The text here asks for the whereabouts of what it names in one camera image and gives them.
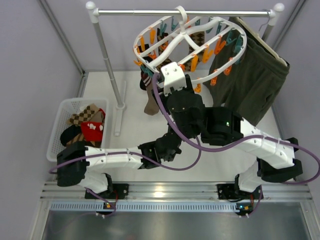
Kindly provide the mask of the red sock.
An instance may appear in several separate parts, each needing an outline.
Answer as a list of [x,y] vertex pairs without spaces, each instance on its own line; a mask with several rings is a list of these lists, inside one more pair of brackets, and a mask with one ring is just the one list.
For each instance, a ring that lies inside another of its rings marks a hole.
[[101,142],[103,139],[104,124],[102,122],[87,121],[80,125],[84,139],[88,142]]

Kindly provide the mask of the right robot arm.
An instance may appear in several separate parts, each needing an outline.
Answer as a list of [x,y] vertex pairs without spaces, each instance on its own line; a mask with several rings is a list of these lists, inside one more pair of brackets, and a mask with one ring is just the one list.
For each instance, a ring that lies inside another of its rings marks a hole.
[[252,193],[265,183],[291,182],[303,173],[302,162],[295,158],[297,140],[282,140],[260,131],[248,120],[225,107],[205,107],[202,97],[195,93],[189,76],[180,73],[177,83],[173,77],[160,74],[152,79],[155,97],[161,112],[173,131],[184,141],[200,136],[206,152],[239,149],[256,157],[247,170],[234,178],[236,193]]

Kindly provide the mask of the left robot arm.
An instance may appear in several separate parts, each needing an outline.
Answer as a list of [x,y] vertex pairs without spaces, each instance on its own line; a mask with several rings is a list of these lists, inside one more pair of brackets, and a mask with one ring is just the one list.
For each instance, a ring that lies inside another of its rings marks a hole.
[[155,141],[137,147],[107,149],[89,146],[82,141],[72,143],[57,155],[57,185],[81,186],[90,189],[85,199],[114,199],[119,190],[114,187],[108,171],[115,168],[149,170],[162,161],[171,162],[182,140],[174,132],[167,132]]

